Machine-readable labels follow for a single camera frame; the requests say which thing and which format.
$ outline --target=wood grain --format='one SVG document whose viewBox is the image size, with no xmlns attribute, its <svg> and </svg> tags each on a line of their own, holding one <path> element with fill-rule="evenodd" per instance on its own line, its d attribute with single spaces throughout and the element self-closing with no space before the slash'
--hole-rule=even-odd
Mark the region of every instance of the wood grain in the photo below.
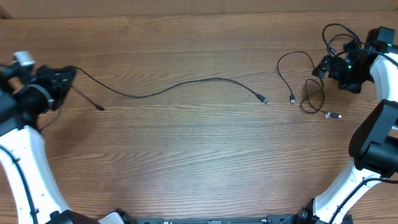
<svg viewBox="0 0 398 224">
<path fill-rule="evenodd" d="M 61 118 L 44 131 L 53 174 L 77 212 L 101 218 L 121 207 L 134 217 L 261 217 L 295 213 L 326 190 L 349 158 L 352 134 L 377 104 L 372 83 L 353 95 L 325 80 L 323 109 L 344 118 L 303 114 L 275 72 L 278 58 L 304 50 L 318 63 L 326 55 L 321 31 L 331 22 L 365 39 L 375 27 L 398 29 L 397 20 L 394 11 L 1 20 L 0 61 L 29 50 L 38 65 L 76 65 L 137 95 L 208 77 L 261 93 L 268 105 L 240 86 L 207 82 L 132 100 L 78 75 L 76 87 L 106 111 L 71 91 Z M 300 101 L 312 77 L 308 58 L 291 55 L 280 69 Z M 42 115 L 40 125 L 55 115 Z M 16 223 L 3 172 L 0 186 L 1 223 Z M 396 187 L 380 184 L 350 213 L 356 223 L 397 223 L 397 210 Z"/>
<path fill-rule="evenodd" d="M 397 10 L 397 0 L 0 0 L 7 18 Z"/>
</svg>

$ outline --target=black joint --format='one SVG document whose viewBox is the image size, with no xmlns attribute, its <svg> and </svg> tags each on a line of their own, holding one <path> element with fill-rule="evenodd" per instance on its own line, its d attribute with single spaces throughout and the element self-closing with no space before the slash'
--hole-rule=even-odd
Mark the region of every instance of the black joint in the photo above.
<svg viewBox="0 0 398 224">
<path fill-rule="evenodd" d="M 326 72 L 330 69 L 331 60 L 332 57 L 330 55 L 324 56 L 319 65 L 312 70 L 312 75 L 324 79 Z"/>
<path fill-rule="evenodd" d="M 297 213 L 297 219 L 295 221 L 295 224 L 305 224 L 308 223 L 308 209 L 307 208 L 301 208 L 298 213 Z"/>
<path fill-rule="evenodd" d="M 12 162 L 14 163 L 14 164 L 16 164 L 17 162 L 19 162 L 19 161 L 21 161 L 21 159 L 18 157 L 18 158 L 16 158 L 16 159 L 14 159 L 14 160 L 12 160 Z"/>
<path fill-rule="evenodd" d="M 38 212 L 39 212 L 39 209 L 38 208 L 36 208 L 34 211 L 30 211 L 30 215 L 36 215 L 36 214 L 38 214 Z"/>
<path fill-rule="evenodd" d="M 349 50 L 358 49 L 358 48 L 359 48 L 359 42 L 357 39 L 353 39 L 352 41 L 348 42 L 347 44 L 343 44 L 344 51 L 349 51 Z"/>
<path fill-rule="evenodd" d="M 59 215 L 60 214 L 60 212 L 58 212 L 58 211 L 54 211 L 54 212 L 52 212 L 51 214 L 50 214 L 50 218 L 51 219 L 54 219 L 57 215 Z"/>
</svg>

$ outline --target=black wire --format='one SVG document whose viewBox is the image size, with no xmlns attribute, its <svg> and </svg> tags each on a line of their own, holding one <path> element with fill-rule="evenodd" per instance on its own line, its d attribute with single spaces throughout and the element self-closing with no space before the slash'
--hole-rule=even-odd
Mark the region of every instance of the black wire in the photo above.
<svg viewBox="0 0 398 224">
<path fill-rule="evenodd" d="M 294 94 L 293 94 L 293 91 L 292 91 L 291 87 L 289 86 L 289 84 L 286 82 L 286 80 L 283 78 L 282 74 L 280 73 L 280 70 L 279 70 L 279 62 L 280 62 L 280 61 L 282 60 L 282 58 L 284 58 L 285 56 L 290 55 L 290 54 L 295 54 L 295 53 L 303 53 L 303 54 L 305 54 L 305 55 L 310 59 L 311 64 L 312 64 L 312 67 L 315 69 L 315 65 L 314 65 L 314 63 L 313 63 L 312 58 L 310 57 L 310 55 L 309 55 L 308 53 L 306 53 L 306 52 L 304 52 L 304 51 L 290 52 L 290 53 L 287 53 L 287 54 L 284 54 L 283 56 L 281 56 L 281 58 L 278 60 L 278 63 L 277 63 L 276 68 L 277 68 L 277 71 L 278 71 L 278 75 L 279 75 L 280 78 L 286 83 L 287 87 L 288 87 L 289 90 L 290 90 L 290 94 L 291 94 L 291 95 L 294 95 Z M 324 102 L 325 102 L 325 92 L 323 91 L 323 89 L 324 89 L 324 87 L 325 87 L 325 84 L 323 83 L 323 80 L 322 80 L 321 78 L 320 78 L 319 80 L 320 80 L 320 83 L 321 83 L 321 84 L 319 84 L 317 81 L 315 81 L 315 80 L 312 79 L 312 78 L 309 78 L 309 79 L 307 79 L 307 80 L 305 81 L 305 85 L 304 85 L 304 87 L 305 87 L 305 97 L 304 97 L 304 99 L 302 99 L 301 102 L 300 102 L 300 109 L 301 109 L 303 112 L 305 112 L 305 113 L 308 113 L 308 114 L 315 114 L 315 113 L 317 113 L 317 112 L 319 112 L 319 111 L 322 112 L 322 113 L 328 113 L 327 111 L 322 110 L 322 106 L 323 106 L 323 104 L 324 104 Z M 317 84 L 317 85 L 319 86 L 319 90 L 314 91 L 313 93 L 309 93 L 309 92 L 308 92 L 308 82 L 309 82 L 309 81 L 314 82 L 315 84 Z M 315 94 L 317 94 L 317 93 L 319 93 L 319 92 L 322 93 L 322 102 L 321 102 L 321 105 L 317 108 L 317 107 L 315 107 L 315 106 L 311 103 L 310 97 L 313 96 L 313 95 L 315 95 Z M 314 111 L 308 111 L 308 110 L 304 109 L 303 103 L 306 102 L 306 101 L 308 102 L 308 104 L 310 105 L 310 107 L 314 109 Z"/>
<path fill-rule="evenodd" d="M 301 109 L 303 112 L 305 112 L 305 113 L 308 113 L 308 114 L 315 114 L 315 113 L 317 113 L 317 112 L 328 113 L 327 111 L 322 110 L 322 106 L 323 106 L 323 104 L 325 103 L 325 92 L 323 91 L 323 89 L 324 89 L 324 87 L 325 87 L 325 84 L 323 83 L 323 80 L 322 80 L 321 78 L 319 78 L 319 80 L 320 80 L 320 82 L 321 82 L 321 85 L 320 85 L 317 81 L 313 80 L 312 78 L 309 78 L 309 79 L 307 79 L 307 80 L 305 81 L 305 84 L 304 84 L 305 98 L 302 99 L 301 102 L 300 102 L 300 109 Z M 317 84 L 317 85 L 319 86 L 319 90 L 314 91 L 313 93 L 308 94 L 308 81 L 313 81 L 315 84 Z M 319 92 L 322 93 L 322 102 L 321 102 L 321 105 L 317 108 L 317 107 L 315 107 L 315 106 L 312 105 L 312 103 L 311 103 L 311 101 L 310 101 L 310 97 L 313 96 L 313 95 L 315 95 L 315 94 L 317 94 L 317 93 L 319 93 Z M 306 101 L 308 102 L 308 104 L 310 105 L 310 107 L 314 109 L 314 111 L 308 111 L 308 110 L 304 109 L 303 103 L 306 102 Z"/>
<path fill-rule="evenodd" d="M 344 205 L 350 200 L 352 196 L 355 195 L 355 193 L 363 186 L 366 185 L 366 183 L 370 181 L 380 181 L 388 184 L 398 184 L 398 180 L 386 180 L 382 178 L 369 178 L 366 180 L 363 180 L 356 188 L 344 199 L 344 201 L 341 203 L 339 207 L 337 207 L 336 211 L 334 212 L 333 216 L 331 217 L 329 224 L 333 224 L 333 221 L 335 221 L 335 218 L 337 217 L 337 214 L 340 213 L 341 209 L 344 207 Z"/>
<path fill-rule="evenodd" d="M 309 56 L 308 53 L 306 53 L 306 52 L 304 52 L 304 51 L 290 52 L 290 53 L 287 53 L 287 54 L 284 54 L 283 56 L 281 56 L 281 58 L 278 60 L 278 63 L 277 63 L 277 65 L 276 65 L 276 69 L 277 69 L 277 71 L 278 71 L 278 75 L 280 76 L 280 78 L 285 82 L 285 84 L 287 85 L 287 88 L 289 88 L 289 90 L 290 90 L 290 95 L 294 95 L 294 94 L 293 94 L 293 90 L 292 90 L 292 88 L 290 87 L 290 85 L 287 83 L 287 81 L 283 78 L 282 74 L 280 73 L 280 71 L 279 71 L 279 62 L 280 62 L 280 61 L 282 60 L 282 58 L 284 58 L 285 56 L 288 56 L 288 55 L 290 55 L 290 54 L 296 54 L 296 53 L 303 53 L 303 54 L 307 55 L 307 57 L 310 59 L 310 61 L 311 61 L 311 63 L 312 63 L 312 66 L 315 68 L 315 65 L 313 64 L 312 58 Z"/>
<path fill-rule="evenodd" d="M 95 108 L 96 108 L 97 110 L 100 110 L 100 111 L 104 111 L 104 110 L 105 110 L 102 106 L 100 106 L 100 105 L 94 103 L 94 101 L 92 101 L 91 99 L 89 99 L 86 95 L 84 95 L 84 94 L 83 94 L 80 90 L 78 90 L 75 86 L 72 85 L 72 88 L 73 88 L 80 96 L 82 96 L 84 99 L 86 99 L 87 101 L 89 101 L 93 106 L 95 106 Z"/>
<path fill-rule="evenodd" d="M 325 38 L 325 30 L 326 30 L 326 28 L 328 28 L 328 27 L 330 27 L 330 26 L 340 26 L 340 27 L 346 29 L 346 30 L 347 30 L 350 34 L 352 34 L 352 35 L 355 37 L 355 39 L 358 41 L 359 47 L 362 47 L 361 44 L 362 44 L 363 42 L 362 42 L 361 39 L 358 37 L 358 35 L 356 35 L 356 34 L 354 33 L 354 31 L 352 31 L 350 28 L 346 27 L 346 26 L 343 25 L 343 24 L 332 23 L 332 24 L 326 25 L 325 28 L 323 28 L 323 31 L 322 31 L 322 39 L 323 39 L 324 43 L 325 43 L 326 46 L 327 46 L 328 52 L 329 52 L 329 50 L 331 50 L 334 54 L 336 53 L 336 51 L 334 50 L 333 47 L 330 47 L 330 49 L 329 49 L 329 47 L 328 47 L 328 42 L 326 41 L 326 38 Z"/>
<path fill-rule="evenodd" d="M 30 214 L 31 214 L 32 219 L 33 219 L 33 224 L 38 224 L 39 222 L 37 221 L 36 209 L 35 209 L 35 206 L 33 204 L 32 195 L 30 194 L 29 186 L 27 185 L 27 181 L 26 181 L 24 172 L 22 171 L 22 169 L 21 169 L 21 167 L 20 167 L 20 165 L 18 163 L 18 160 L 4 146 L 0 145 L 0 149 L 3 150 L 10 157 L 12 162 L 17 167 L 19 176 L 21 177 L 21 180 L 22 180 L 22 184 L 24 185 L 24 188 L 25 188 L 25 193 L 26 193 L 27 201 L 28 201 L 29 208 L 30 208 Z"/>
<path fill-rule="evenodd" d="M 48 126 L 50 126 L 52 123 L 54 123 L 56 120 L 58 120 L 59 119 L 59 117 L 61 117 L 61 108 L 58 108 L 58 114 L 57 114 L 57 116 L 54 118 L 54 119 L 52 119 L 50 122 L 48 122 L 45 126 L 43 126 L 43 128 L 40 128 L 39 129 L 39 132 L 42 132 L 45 128 L 47 128 Z"/>
<path fill-rule="evenodd" d="M 337 34 L 337 35 L 335 35 L 334 37 L 332 37 L 332 38 L 329 40 L 329 43 L 328 43 L 328 52 L 329 52 L 329 55 L 330 55 L 330 56 L 333 56 L 332 53 L 333 53 L 333 54 L 336 54 L 336 53 L 334 53 L 334 52 L 330 52 L 330 44 L 331 44 L 337 37 L 340 37 L 340 36 L 351 37 L 352 39 L 355 40 L 355 37 L 353 37 L 352 35 L 349 35 L 349 34 Z"/>
<path fill-rule="evenodd" d="M 396 62 L 394 59 L 390 58 L 389 56 L 385 55 L 384 53 L 377 52 L 377 51 L 375 51 L 375 50 L 369 50 L 369 49 L 351 49 L 351 50 L 346 50 L 346 51 L 340 52 L 340 53 L 336 54 L 335 57 L 339 57 L 340 55 L 345 54 L 345 53 L 360 52 L 360 51 L 378 54 L 378 55 L 380 55 L 380 56 L 386 58 L 387 60 L 389 60 L 391 63 L 393 63 L 393 64 L 398 68 L 398 62 Z"/>
<path fill-rule="evenodd" d="M 175 88 L 175 87 L 177 87 L 177 86 L 184 85 L 184 84 L 188 84 L 188 83 L 206 82 L 206 81 L 215 81 L 215 80 L 218 80 L 218 81 L 226 81 L 226 82 L 231 82 L 231 83 L 237 84 L 237 85 L 239 85 L 239 86 L 241 86 L 241 87 L 243 87 L 243 88 L 249 90 L 251 93 L 255 94 L 256 96 L 259 95 L 258 93 L 256 93 L 255 91 L 251 90 L 249 87 L 243 85 L 242 83 L 237 82 L 237 81 L 232 80 L 232 79 L 229 79 L 229 78 L 204 78 L 204 79 L 200 79 L 200 80 L 191 80 L 191 81 L 186 81 L 186 82 L 178 83 L 178 84 L 176 84 L 176 85 L 174 85 L 174 86 L 171 86 L 171 87 L 168 87 L 168 88 L 166 88 L 166 89 L 164 89 L 164 90 L 162 90 L 162 91 L 158 91 L 158 92 L 156 92 L 156 93 L 152 93 L 152 94 L 149 94 L 149 95 L 143 95 L 143 96 L 128 95 L 128 94 L 122 93 L 122 92 L 120 92 L 120 91 L 114 90 L 114 89 L 108 87 L 107 85 L 105 85 L 104 83 L 101 83 L 100 81 L 98 81 L 97 79 L 95 79 L 94 77 L 92 77 L 90 74 L 88 74 L 86 71 L 84 71 L 82 68 L 79 68 L 79 67 L 76 67 L 76 66 L 73 66 L 73 65 L 68 66 L 68 67 L 75 68 L 75 69 L 77 69 L 77 70 L 83 72 L 83 73 L 84 73 L 85 75 L 87 75 L 90 79 L 94 80 L 96 83 L 98 83 L 98 84 L 100 84 L 101 86 L 103 86 L 103 87 L 105 87 L 105 88 L 111 90 L 111 91 L 114 92 L 114 93 L 117 93 L 117 94 L 122 95 L 122 96 L 129 97 L 129 98 L 133 98 L 133 99 L 142 99 L 142 98 L 147 98 L 147 97 L 159 95 L 159 94 L 164 93 L 164 92 L 166 92 L 166 91 L 168 91 L 168 90 L 171 90 L 171 89 L 173 89 L 173 88 Z"/>
</svg>

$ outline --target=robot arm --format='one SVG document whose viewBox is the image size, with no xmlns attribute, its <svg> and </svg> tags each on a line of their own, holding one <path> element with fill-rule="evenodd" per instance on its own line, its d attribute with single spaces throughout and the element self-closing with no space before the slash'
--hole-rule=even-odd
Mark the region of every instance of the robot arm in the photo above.
<svg viewBox="0 0 398 224">
<path fill-rule="evenodd" d="M 390 42 L 394 40 L 394 31 L 385 27 L 371 30 L 367 39 L 367 49 L 383 52 L 398 62 L 397 46 Z M 352 93 L 361 91 L 362 82 L 370 80 L 376 86 L 379 105 L 369 115 L 365 122 L 354 133 L 349 145 L 352 157 L 344 170 L 339 174 L 330 187 L 317 196 L 310 205 L 312 218 L 322 223 L 335 224 L 343 222 L 348 210 L 368 191 L 379 182 L 368 182 L 345 203 L 341 210 L 337 210 L 346 198 L 359 186 L 363 180 L 377 177 L 391 177 L 398 172 L 398 139 L 388 136 L 391 128 L 397 129 L 398 124 L 398 68 L 390 60 L 369 52 L 362 54 L 348 54 L 345 60 L 328 66 L 331 62 L 326 56 L 313 71 L 313 75 L 323 78 L 329 70 L 329 77 L 339 81 L 339 88 Z"/>
<path fill-rule="evenodd" d="M 70 209 L 55 183 L 45 155 L 44 139 L 37 130 L 30 126 L 14 129 L 0 137 L 0 145 L 19 160 L 36 209 L 38 223 L 47 223 L 54 211 L 63 212 Z M 4 151 L 0 151 L 0 160 L 14 195 L 19 223 L 32 223 L 25 187 L 16 165 Z"/>
</svg>

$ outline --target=usb connector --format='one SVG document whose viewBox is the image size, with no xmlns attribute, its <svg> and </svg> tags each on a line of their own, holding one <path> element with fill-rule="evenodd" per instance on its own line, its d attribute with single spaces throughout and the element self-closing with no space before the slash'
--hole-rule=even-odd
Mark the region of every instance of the usb connector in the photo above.
<svg viewBox="0 0 398 224">
<path fill-rule="evenodd" d="M 343 116 L 338 113 L 328 112 L 325 114 L 326 118 L 342 118 Z"/>
<path fill-rule="evenodd" d="M 257 99 L 259 99 L 261 102 L 263 102 L 263 103 L 265 103 L 265 104 L 268 103 L 267 98 L 265 98 L 263 95 L 257 94 L 256 97 L 257 97 Z"/>
<path fill-rule="evenodd" d="M 296 103 L 296 97 L 294 95 L 290 96 L 290 104 L 293 105 Z"/>
</svg>

